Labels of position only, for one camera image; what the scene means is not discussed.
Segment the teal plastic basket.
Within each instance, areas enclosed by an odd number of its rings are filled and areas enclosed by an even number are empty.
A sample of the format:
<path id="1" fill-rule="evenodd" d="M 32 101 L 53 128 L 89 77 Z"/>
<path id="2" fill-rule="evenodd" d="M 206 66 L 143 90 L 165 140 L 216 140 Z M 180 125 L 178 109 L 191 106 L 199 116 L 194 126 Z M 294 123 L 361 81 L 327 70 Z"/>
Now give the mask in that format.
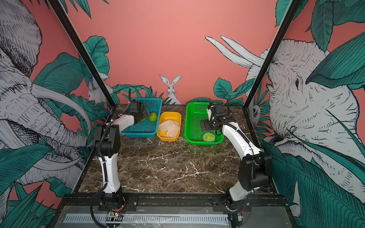
<path id="1" fill-rule="evenodd" d="M 137 124 L 131 125 L 128 128 L 124 129 L 120 132 L 121 135 L 126 135 L 130 138 L 154 138 L 157 130 L 158 124 L 160 121 L 160 114 L 162 108 L 162 99 L 161 98 L 132 98 L 132 101 L 136 100 L 141 102 L 144 108 L 147 108 L 151 113 L 157 114 L 157 119 L 154 122 L 149 121 L 147 119 L 144 122 L 139 122 Z"/>

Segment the bright green plastic basket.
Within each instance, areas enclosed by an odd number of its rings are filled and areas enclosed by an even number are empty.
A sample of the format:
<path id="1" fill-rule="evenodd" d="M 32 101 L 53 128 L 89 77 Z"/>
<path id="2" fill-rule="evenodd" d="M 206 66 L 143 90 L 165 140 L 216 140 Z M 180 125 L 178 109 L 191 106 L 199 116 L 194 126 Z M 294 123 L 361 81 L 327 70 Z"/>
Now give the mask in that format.
<path id="1" fill-rule="evenodd" d="M 224 140 L 224 135 L 217 135 L 214 130 L 204 131 L 201 127 L 201 121 L 208 120 L 208 105 L 209 102 L 191 102 L 186 107 L 184 137 L 192 145 L 214 146 Z M 213 142 L 203 140 L 206 133 L 213 134 Z"/>

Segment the yellow plastic tub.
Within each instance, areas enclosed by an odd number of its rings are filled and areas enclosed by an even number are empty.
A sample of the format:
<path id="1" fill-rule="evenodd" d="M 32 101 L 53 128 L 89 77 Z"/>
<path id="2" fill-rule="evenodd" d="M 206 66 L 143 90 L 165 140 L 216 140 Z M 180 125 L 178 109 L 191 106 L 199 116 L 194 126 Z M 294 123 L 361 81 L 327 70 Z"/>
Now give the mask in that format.
<path id="1" fill-rule="evenodd" d="M 179 138 L 182 116 L 178 112 L 163 112 L 160 116 L 157 136 L 161 141 L 175 142 Z"/>

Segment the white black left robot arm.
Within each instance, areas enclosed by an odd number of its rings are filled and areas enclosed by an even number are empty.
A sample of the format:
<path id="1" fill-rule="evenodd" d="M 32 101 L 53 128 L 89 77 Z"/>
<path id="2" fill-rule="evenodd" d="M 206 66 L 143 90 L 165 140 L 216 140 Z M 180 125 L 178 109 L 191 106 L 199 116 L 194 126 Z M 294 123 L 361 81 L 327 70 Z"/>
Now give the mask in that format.
<path id="1" fill-rule="evenodd" d="M 131 89 L 128 91 L 128 99 L 128 106 L 118 119 L 97 126 L 93 141 L 93 149 L 97 152 L 103 174 L 101 201 L 115 203 L 118 207 L 125 206 L 117 171 L 120 132 L 149 117 L 149 111 L 142 103 L 131 99 Z"/>

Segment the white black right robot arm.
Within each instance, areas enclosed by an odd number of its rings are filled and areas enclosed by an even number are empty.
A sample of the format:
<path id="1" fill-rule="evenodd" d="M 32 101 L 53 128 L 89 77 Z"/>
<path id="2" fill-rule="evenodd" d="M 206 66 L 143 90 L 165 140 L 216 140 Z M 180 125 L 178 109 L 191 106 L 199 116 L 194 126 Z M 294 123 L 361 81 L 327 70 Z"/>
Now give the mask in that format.
<path id="1" fill-rule="evenodd" d="M 240 156 L 238 182 L 229 189 L 232 201 L 240 201 L 255 190 L 270 183 L 272 175 L 272 157 L 254 145 L 240 129 L 235 118 L 225 113 L 223 104 L 207 106 L 208 118 L 201 121 L 204 131 L 219 131 L 232 143 Z"/>

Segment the white foam net in tub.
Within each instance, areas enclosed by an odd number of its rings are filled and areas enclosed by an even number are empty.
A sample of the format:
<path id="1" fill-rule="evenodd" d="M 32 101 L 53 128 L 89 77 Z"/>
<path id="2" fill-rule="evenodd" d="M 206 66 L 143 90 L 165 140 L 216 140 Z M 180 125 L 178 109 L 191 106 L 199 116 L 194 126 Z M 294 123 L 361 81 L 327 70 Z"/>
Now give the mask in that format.
<path id="1" fill-rule="evenodd" d="M 166 137 L 174 138 L 179 134 L 179 122 L 167 120 L 158 126 L 158 129 L 166 134 Z"/>

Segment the black right frame post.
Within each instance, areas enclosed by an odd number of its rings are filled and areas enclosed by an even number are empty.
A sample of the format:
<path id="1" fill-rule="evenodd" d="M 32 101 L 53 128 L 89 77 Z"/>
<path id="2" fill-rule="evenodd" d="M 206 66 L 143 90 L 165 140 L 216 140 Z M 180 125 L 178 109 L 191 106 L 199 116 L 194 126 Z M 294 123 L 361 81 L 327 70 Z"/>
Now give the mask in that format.
<path id="1" fill-rule="evenodd" d="M 262 81 L 262 79 L 264 78 L 264 76 L 266 75 L 267 73 L 267 70 L 280 46 L 280 43 L 281 41 L 283 40 L 293 18 L 294 18 L 294 15 L 295 13 L 297 12 L 300 4 L 301 4 L 302 1 L 300 0 L 294 0 L 294 1 L 291 1 L 290 2 L 290 5 L 285 13 L 285 17 L 283 18 L 283 21 L 279 27 L 279 30 L 275 36 L 275 39 L 273 40 L 273 43 L 268 51 L 268 54 L 264 60 L 264 63 L 263 65 L 260 67 L 260 71 L 258 73 L 258 76 L 256 77 L 255 79 L 255 82 L 253 84 L 253 87 L 249 93 L 249 96 L 243 106 L 243 110 L 244 111 L 247 111 L 247 109 L 249 108 L 249 104 L 251 103 L 256 91 L 258 90 L 259 88 L 259 85 Z"/>

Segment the black frame post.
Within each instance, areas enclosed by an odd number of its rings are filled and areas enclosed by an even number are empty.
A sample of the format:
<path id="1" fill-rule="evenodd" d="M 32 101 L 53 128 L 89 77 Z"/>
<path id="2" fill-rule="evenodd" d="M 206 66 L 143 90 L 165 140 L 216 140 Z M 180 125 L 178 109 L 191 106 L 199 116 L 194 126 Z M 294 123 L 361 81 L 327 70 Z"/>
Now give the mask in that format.
<path id="1" fill-rule="evenodd" d="M 91 75 L 99 85 L 103 95 L 106 97 L 106 100 L 110 104 L 112 108 L 116 108 L 117 105 L 114 102 L 112 96 L 108 92 L 92 58 L 90 57 L 88 51 L 85 48 L 84 43 L 81 41 L 77 31 L 75 30 L 74 26 L 72 25 L 68 15 L 66 14 L 63 6 L 61 5 L 60 1 L 50 0 L 48 1 L 50 6 L 52 7 L 53 11 L 55 12 L 56 16 L 58 17 L 59 21 L 61 22 L 62 26 L 64 27 L 66 33 L 68 34 L 69 38 L 73 42 L 74 46 L 76 47 L 78 53 L 80 54 L 81 58 L 83 59 L 86 68 L 90 71 Z"/>
<path id="2" fill-rule="evenodd" d="M 268 54 L 264 60 L 264 63 L 263 65 L 260 67 L 260 71 L 258 73 L 258 76 L 256 77 L 255 79 L 255 82 L 253 84 L 253 87 L 249 93 L 249 96 L 243 106 L 243 110 L 244 111 L 247 111 L 247 109 L 249 108 L 249 104 L 251 103 L 256 91 L 258 90 L 259 88 L 259 85 L 262 81 L 262 79 L 264 78 L 264 76 L 266 75 L 267 73 L 267 70 L 280 46 L 280 43 L 281 41 L 283 40 L 293 18 L 294 18 L 294 15 L 295 13 L 297 12 L 300 4 L 301 4 L 302 1 L 300 0 L 294 0 L 294 1 L 291 1 L 290 2 L 290 5 L 285 13 L 285 17 L 283 18 L 283 21 L 279 27 L 279 30 L 275 36 L 275 39 L 273 40 L 273 43 L 268 51 Z"/>

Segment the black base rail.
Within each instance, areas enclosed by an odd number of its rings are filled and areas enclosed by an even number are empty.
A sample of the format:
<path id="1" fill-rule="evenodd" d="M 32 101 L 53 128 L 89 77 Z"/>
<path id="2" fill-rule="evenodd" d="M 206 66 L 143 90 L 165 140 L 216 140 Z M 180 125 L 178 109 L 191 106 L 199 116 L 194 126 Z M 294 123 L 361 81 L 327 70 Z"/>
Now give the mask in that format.
<path id="1" fill-rule="evenodd" d="M 215 212 L 234 213 L 249 212 L 252 207 L 288 207 L 282 195 L 253 193 L 246 198 L 233 201 L 225 193 L 135 193 L 121 194 L 122 204 L 101 201 L 98 206 L 101 211 L 136 211 L 141 207 L 208 207 Z"/>

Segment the black left frame post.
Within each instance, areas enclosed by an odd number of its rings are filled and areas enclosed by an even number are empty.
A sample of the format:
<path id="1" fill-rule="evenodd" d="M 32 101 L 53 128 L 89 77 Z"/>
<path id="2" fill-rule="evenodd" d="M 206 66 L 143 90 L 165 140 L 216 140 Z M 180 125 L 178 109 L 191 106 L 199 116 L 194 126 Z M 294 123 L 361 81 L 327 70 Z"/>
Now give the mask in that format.
<path id="1" fill-rule="evenodd" d="M 91 75 L 99 85 L 103 95 L 106 97 L 106 100 L 110 104 L 112 108 L 116 108 L 117 105 L 114 102 L 112 96 L 108 92 L 92 58 L 90 57 L 88 51 L 85 48 L 84 43 L 81 41 L 77 31 L 75 30 L 74 26 L 72 25 L 68 15 L 66 14 L 63 6 L 61 5 L 60 1 L 50 0 L 48 1 L 50 6 L 52 7 L 53 11 L 55 12 L 56 16 L 58 17 L 59 21 L 61 22 L 62 26 L 64 27 L 66 33 L 68 34 L 69 38 L 73 42 L 74 46 L 76 47 L 78 53 L 80 54 L 81 58 L 83 59 L 86 68 L 90 71 Z"/>

